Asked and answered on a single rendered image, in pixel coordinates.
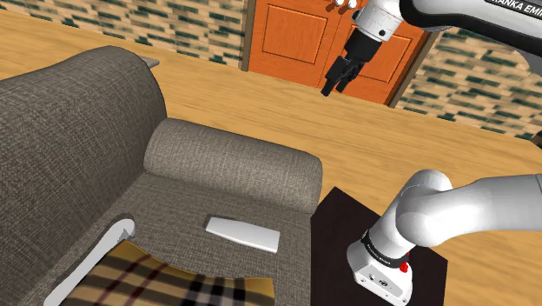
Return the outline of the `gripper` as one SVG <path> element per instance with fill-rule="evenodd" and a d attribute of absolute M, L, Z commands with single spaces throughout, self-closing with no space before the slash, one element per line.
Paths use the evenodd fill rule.
<path fill-rule="evenodd" d="M 325 75 L 326 82 L 321 94 L 329 96 L 334 88 L 342 93 L 359 75 L 364 64 L 373 58 L 381 45 L 381 41 L 376 41 L 361 31 L 354 30 L 344 46 L 347 54 L 344 57 L 337 56 Z"/>

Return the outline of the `orange double door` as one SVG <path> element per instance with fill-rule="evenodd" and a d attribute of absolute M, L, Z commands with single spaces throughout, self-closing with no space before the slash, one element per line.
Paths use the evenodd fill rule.
<path fill-rule="evenodd" d="M 246 31 L 244 70 L 322 88 L 354 31 L 348 0 L 249 0 L 254 22 Z M 393 107 L 433 46 L 436 34 L 401 23 L 360 74 L 347 96 Z"/>

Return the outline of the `white remote control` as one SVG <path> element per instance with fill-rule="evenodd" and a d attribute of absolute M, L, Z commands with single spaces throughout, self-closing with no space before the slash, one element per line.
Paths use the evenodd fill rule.
<path fill-rule="evenodd" d="M 210 217 L 205 230 L 229 241 L 267 252 L 278 251 L 281 233 L 251 223 L 220 217 Z"/>

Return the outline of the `grey fabric sofa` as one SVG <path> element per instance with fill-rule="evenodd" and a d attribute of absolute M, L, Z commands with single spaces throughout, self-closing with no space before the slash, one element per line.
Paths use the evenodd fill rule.
<path fill-rule="evenodd" d="M 205 276 L 271 278 L 310 306 L 321 161 L 167 116 L 146 62 L 114 46 L 0 81 L 0 306 L 46 297 L 123 219 L 151 256 Z M 281 233 L 276 253 L 205 230 L 210 217 Z"/>

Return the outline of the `yellow plaid cushion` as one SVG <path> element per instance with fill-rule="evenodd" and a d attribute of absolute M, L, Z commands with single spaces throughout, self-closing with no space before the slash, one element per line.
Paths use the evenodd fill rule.
<path fill-rule="evenodd" d="M 124 240 L 58 306 L 275 306 L 275 295 L 271 278 L 196 274 Z"/>

